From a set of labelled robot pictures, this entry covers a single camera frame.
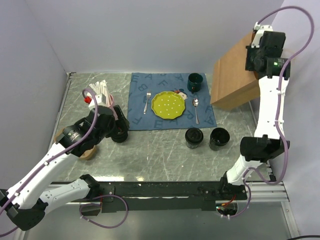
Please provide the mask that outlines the brown cardboard cup carrier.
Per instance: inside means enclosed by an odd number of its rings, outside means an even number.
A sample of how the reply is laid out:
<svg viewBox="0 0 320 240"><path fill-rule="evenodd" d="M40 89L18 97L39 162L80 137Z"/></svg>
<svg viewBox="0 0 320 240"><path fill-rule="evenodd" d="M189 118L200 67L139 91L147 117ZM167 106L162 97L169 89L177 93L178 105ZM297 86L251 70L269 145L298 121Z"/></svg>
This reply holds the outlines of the brown cardboard cup carrier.
<svg viewBox="0 0 320 240"><path fill-rule="evenodd" d="M61 130L57 131L54 138L53 138L53 142L55 143L57 141L58 136L63 132L64 128L62 128ZM96 153L98 147L94 146L93 148L86 150L80 157L80 160L90 160L94 154Z"/></svg>

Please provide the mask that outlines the brown paper bag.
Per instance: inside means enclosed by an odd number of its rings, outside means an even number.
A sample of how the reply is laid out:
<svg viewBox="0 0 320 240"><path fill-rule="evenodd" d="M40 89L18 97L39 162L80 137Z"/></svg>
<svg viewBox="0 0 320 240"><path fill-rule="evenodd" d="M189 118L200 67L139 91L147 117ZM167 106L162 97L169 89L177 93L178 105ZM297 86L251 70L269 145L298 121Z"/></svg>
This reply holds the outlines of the brown paper bag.
<svg viewBox="0 0 320 240"><path fill-rule="evenodd" d="M260 96L254 72L245 70L247 49L252 42L248 33L215 64L210 103L223 110L232 110Z"/></svg>

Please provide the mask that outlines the dark transparent coffee cup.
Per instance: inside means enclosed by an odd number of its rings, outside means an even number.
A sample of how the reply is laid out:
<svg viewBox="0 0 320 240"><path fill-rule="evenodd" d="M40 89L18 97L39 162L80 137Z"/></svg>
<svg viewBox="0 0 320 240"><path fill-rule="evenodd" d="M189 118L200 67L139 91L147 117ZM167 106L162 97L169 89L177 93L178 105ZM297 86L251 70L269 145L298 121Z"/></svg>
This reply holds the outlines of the dark transparent coffee cup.
<svg viewBox="0 0 320 240"><path fill-rule="evenodd" d="M185 144L189 149L196 149L201 144L201 142L189 142L189 141L186 141Z"/></svg>

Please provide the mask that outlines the black coffee cup lid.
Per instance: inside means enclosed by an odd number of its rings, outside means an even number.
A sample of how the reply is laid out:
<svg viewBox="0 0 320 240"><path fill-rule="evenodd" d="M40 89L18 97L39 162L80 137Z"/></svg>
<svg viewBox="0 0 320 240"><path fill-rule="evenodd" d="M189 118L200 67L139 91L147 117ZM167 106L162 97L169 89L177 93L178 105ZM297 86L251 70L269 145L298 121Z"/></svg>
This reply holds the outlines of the black coffee cup lid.
<svg viewBox="0 0 320 240"><path fill-rule="evenodd" d="M203 139L204 134L199 128L192 127L185 132L185 140L190 144L198 145Z"/></svg>

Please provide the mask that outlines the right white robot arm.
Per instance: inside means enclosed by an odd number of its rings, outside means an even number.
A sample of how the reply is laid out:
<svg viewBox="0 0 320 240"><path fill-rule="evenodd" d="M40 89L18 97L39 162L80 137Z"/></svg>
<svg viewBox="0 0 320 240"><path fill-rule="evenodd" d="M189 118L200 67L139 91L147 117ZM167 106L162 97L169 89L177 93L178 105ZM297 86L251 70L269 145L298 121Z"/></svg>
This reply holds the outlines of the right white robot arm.
<svg viewBox="0 0 320 240"><path fill-rule="evenodd" d="M243 181L254 169L290 147L290 141L283 140L284 98L291 73L291 63L282 57L285 40L285 33L265 25L254 30L253 40L246 46L245 69L258 76L259 117L254 135L241 139L238 160L220 179L218 192L223 199L241 192Z"/></svg>

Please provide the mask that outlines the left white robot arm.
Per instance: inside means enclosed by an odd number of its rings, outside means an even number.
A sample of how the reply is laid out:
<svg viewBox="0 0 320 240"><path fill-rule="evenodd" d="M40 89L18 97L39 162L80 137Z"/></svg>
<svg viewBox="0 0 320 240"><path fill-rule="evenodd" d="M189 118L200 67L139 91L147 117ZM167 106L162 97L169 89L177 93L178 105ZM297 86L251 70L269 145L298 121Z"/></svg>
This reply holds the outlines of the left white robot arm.
<svg viewBox="0 0 320 240"><path fill-rule="evenodd" d="M85 199L94 201L100 194L100 184L89 174L53 190L47 187L67 164L77 161L103 138L116 143L128 137L129 121L119 105L98 106L88 116L67 126L39 163L18 183L0 191L1 211L22 231L36 226L46 214L66 203Z"/></svg>

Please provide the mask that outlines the pink straw holder cup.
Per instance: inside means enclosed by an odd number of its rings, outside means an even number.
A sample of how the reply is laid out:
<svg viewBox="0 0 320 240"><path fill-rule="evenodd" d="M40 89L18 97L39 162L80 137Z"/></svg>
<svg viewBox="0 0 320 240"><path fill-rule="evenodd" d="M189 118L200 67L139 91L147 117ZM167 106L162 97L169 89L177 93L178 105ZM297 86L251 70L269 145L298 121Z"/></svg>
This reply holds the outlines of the pink straw holder cup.
<svg viewBox="0 0 320 240"><path fill-rule="evenodd" d="M117 113L116 113L116 111L114 109L114 105L115 105L114 98L113 98L113 96L111 94L109 95L108 98L109 98L109 102L108 102L108 106L107 107L112 110L113 116L117 120L118 116L117 116Z"/></svg>

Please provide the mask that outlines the stack of black lids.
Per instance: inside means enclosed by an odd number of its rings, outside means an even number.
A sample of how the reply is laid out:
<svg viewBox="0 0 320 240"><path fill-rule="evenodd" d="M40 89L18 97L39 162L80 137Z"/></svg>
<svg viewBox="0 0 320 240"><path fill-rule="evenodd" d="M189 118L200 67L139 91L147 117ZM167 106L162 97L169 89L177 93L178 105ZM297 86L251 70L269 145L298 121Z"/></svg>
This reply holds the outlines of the stack of black lids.
<svg viewBox="0 0 320 240"><path fill-rule="evenodd" d="M123 143L128 138L127 132L122 132L121 134L117 134L111 137L112 141L115 143Z"/></svg>

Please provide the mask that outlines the white wrapped straws bundle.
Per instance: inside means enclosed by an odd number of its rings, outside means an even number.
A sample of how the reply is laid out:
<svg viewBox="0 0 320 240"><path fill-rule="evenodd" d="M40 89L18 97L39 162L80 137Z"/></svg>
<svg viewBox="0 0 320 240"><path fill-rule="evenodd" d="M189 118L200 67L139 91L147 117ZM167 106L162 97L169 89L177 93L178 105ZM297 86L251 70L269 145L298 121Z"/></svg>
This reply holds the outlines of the white wrapped straws bundle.
<svg viewBox="0 0 320 240"><path fill-rule="evenodd" d="M106 98L110 97L107 82L105 80L90 83L89 87L94 91L95 95L103 94Z"/></svg>

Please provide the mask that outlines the yellow dotted plate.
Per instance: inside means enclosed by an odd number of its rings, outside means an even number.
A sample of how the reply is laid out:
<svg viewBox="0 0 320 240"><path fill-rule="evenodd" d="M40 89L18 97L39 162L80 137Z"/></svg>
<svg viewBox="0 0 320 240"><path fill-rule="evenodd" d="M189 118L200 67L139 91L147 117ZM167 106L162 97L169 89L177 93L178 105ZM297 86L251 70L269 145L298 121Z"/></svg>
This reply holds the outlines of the yellow dotted plate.
<svg viewBox="0 0 320 240"><path fill-rule="evenodd" d="M183 98L173 91L157 93L151 100L153 113L164 120L174 120L184 113L186 103Z"/></svg>

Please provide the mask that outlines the dark green mug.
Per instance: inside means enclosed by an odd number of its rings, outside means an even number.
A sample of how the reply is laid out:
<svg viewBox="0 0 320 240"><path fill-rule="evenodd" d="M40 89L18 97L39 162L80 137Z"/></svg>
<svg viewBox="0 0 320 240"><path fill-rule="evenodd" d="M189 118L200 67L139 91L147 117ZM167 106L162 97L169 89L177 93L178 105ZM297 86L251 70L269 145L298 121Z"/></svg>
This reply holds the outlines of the dark green mug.
<svg viewBox="0 0 320 240"><path fill-rule="evenodd" d="M187 81L187 89L191 93L196 93L201 90L202 83L203 83L203 76L200 75L199 73L191 73L188 76L188 81Z"/></svg>

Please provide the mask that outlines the small cartoon figurine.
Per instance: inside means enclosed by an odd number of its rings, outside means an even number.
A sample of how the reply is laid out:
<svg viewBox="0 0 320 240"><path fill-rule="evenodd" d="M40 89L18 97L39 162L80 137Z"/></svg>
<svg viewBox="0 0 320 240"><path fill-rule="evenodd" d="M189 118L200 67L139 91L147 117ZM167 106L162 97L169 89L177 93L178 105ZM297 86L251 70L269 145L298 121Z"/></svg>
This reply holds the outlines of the small cartoon figurine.
<svg viewBox="0 0 320 240"><path fill-rule="evenodd" d="M174 90L173 92L180 95L184 101L188 98L188 95L181 89Z"/></svg>

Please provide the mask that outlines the silver spoon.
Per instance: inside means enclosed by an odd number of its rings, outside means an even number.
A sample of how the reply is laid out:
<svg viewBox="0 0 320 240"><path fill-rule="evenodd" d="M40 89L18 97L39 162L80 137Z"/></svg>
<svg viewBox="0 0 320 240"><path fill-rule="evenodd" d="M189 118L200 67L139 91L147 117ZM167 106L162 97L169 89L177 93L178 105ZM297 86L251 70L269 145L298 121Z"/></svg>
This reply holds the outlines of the silver spoon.
<svg viewBox="0 0 320 240"><path fill-rule="evenodd" d="M197 98L194 98L192 100L192 105L194 106L195 108L195 122L196 124L198 125L200 122L199 122L199 117L198 117L198 111L197 111L197 107L199 105L199 100Z"/></svg>

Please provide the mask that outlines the blue alphabet placemat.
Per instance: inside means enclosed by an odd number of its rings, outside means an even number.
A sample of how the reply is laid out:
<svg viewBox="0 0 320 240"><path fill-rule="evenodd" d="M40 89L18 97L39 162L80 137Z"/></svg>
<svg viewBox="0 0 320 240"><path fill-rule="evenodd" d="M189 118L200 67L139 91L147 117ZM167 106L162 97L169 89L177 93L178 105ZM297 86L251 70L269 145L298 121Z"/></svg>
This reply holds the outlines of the blue alphabet placemat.
<svg viewBox="0 0 320 240"><path fill-rule="evenodd" d="M207 78L198 92L187 84L189 73L140 73L131 75L127 119L131 131L214 128Z"/></svg>

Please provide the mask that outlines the black cup stack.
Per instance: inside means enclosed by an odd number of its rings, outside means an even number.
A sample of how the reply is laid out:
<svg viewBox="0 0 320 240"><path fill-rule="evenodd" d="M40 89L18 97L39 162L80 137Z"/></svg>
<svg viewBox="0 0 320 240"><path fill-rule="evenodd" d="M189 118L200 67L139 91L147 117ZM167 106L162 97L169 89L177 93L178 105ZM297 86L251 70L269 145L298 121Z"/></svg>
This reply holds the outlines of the black cup stack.
<svg viewBox="0 0 320 240"><path fill-rule="evenodd" d="M224 148L230 141L229 132L222 128L216 127L212 130L209 137L209 147L213 151L219 151Z"/></svg>

